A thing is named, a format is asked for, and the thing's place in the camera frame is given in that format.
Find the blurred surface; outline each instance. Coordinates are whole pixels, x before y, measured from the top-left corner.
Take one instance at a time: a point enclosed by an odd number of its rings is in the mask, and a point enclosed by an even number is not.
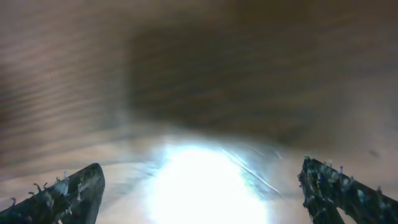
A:
[[[304,154],[398,198],[394,2],[0,4],[1,208],[99,162],[99,224],[310,223]]]

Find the bright light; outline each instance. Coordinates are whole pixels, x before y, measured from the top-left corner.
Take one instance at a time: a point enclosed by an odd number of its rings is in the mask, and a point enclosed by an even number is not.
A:
[[[158,224],[266,223],[266,210],[242,170],[220,152],[185,147],[172,154],[150,194]]]

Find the wood grain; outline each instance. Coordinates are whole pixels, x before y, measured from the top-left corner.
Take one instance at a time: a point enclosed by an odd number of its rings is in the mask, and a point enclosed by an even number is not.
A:
[[[1,5],[2,207],[99,162],[98,223],[148,223],[134,172],[187,142],[216,142],[266,178],[273,223],[309,222],[305,153],[396,194],[394,2]]]

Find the wooden surface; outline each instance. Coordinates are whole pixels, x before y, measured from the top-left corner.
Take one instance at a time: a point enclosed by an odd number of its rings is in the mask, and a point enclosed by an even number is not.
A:
[[[143,174],[184,145],[275,188],[270,223],[310,221],[304,154],[397,198],[395,3],[242,2],[3,1],[2,208],[99,162],[98,223],[151,223]]]

